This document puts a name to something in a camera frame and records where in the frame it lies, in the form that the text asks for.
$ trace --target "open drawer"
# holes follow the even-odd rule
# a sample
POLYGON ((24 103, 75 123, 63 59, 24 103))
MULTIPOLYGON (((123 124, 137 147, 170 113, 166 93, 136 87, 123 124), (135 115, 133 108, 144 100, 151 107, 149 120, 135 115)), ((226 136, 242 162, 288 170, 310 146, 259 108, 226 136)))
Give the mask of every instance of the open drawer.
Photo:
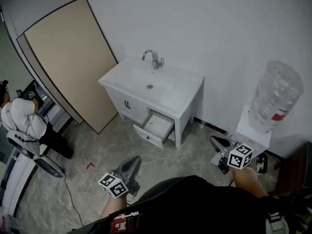
POLYGON ((133 125, 138 135, 152 144, 164 148, 164 142, 175 126, 175 121, 151 111, 141 126, 133 125))

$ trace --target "plastic water bottle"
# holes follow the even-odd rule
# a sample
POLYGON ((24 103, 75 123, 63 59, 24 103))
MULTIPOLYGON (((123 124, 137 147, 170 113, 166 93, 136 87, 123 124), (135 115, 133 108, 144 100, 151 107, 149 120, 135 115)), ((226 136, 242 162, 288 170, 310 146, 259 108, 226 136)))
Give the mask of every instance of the plastic water bottle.
POLYGON ((299 74, 289 65, 268 61, 249 109, 250 125, 259 133, 275 127, 289 113, 303 94, 299 74))

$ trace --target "bathroom vanity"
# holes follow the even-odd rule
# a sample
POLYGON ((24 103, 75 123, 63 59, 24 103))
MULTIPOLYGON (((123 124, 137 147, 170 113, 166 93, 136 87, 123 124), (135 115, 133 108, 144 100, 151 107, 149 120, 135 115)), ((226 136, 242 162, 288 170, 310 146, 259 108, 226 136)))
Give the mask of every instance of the bathroom vanity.
POLYGON ((105 87, 120 116, 134 125, 144 140, 163 148, 167 138, 181 146, 188 121, 193 122, 196 95, 204 77, 164 64, 153 69, 150 61, 129 58, 98 82, 105 87))

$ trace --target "gray floor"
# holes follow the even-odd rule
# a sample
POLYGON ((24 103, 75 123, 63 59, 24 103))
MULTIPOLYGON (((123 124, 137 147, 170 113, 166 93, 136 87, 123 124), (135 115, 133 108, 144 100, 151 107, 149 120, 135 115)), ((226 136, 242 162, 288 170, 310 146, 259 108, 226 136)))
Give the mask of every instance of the gray floor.
MULTIPOLYGON (((213 185, 229 184, 230 174, 224 176, 210 163, 214 150, 209 137, 221 136, 220 133, 197 122, 188 124, 182 137, 182 148, 175 148, 168 140, 163 150, 142 140, 132 125, 133 121, 122 120, 117 115, 97 135, 87 124, 71 122, 63 135, 75 150, 75 157, 66 160, 54 151, 48 154, 65 169, 66 182, 84 225, 99 218, 109 199, 98 186, 98 180, 131 156, 142 157, 137 176, 141 189, 136 198, 158 182, 176 176, 198 175, 213 185), (90 162, 95 167, 86 170, 90 162)), ((277 161, 270 157, 269 172, 259 178, 267 191, 272 191, 277 181, 278 171, 272 169, 277 161)), ((64 179, 52 177, 41 169, 37 169, 25 191, 17 218, 21 233, 62 234, 80 227, 64 179)))

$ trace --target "white sink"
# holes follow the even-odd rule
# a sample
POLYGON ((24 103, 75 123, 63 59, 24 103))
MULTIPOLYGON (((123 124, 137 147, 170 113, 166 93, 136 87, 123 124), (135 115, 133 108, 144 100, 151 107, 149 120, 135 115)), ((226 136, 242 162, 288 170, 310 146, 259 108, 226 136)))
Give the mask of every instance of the white sink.
POLYGON ((166 64, 155 70, 151 61, 129 58, 98 82, 178 116, 192 102, 203 79, 203 76, 166 64))

